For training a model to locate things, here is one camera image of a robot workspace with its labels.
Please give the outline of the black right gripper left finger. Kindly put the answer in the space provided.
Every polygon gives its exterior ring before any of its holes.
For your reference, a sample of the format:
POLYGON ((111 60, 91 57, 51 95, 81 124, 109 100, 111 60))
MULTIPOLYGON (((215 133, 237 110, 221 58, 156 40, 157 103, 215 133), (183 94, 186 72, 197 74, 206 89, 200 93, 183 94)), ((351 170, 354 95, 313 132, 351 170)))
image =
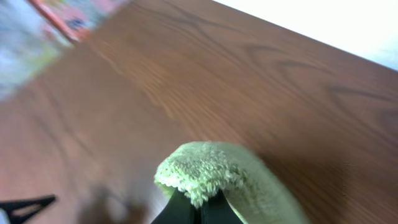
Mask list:
POLYGON ((184 193, 175 190, 165 208, 151 224, 195 224, 195 207, 184 193))

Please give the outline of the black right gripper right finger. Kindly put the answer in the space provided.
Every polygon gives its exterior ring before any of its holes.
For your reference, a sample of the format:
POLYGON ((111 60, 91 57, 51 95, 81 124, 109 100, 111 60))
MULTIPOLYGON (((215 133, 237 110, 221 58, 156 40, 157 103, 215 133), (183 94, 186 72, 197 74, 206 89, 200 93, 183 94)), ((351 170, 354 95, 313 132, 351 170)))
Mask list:
POLYGON ((221 190, 203 203, 200 212, 201 224, 243 224, 221 190))

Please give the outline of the light green microfiber cloth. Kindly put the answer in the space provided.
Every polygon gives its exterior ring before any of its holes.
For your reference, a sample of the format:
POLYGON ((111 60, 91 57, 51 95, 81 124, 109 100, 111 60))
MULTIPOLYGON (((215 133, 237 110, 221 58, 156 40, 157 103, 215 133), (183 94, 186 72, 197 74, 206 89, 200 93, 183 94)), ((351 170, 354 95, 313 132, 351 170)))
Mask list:
POLYGON ((237 144, 183 144, 160 163, 154 182, 166 197, 178 190, 195 208, 222 191, 243 223, 310 224, 288 188, 260 158, 237 144))

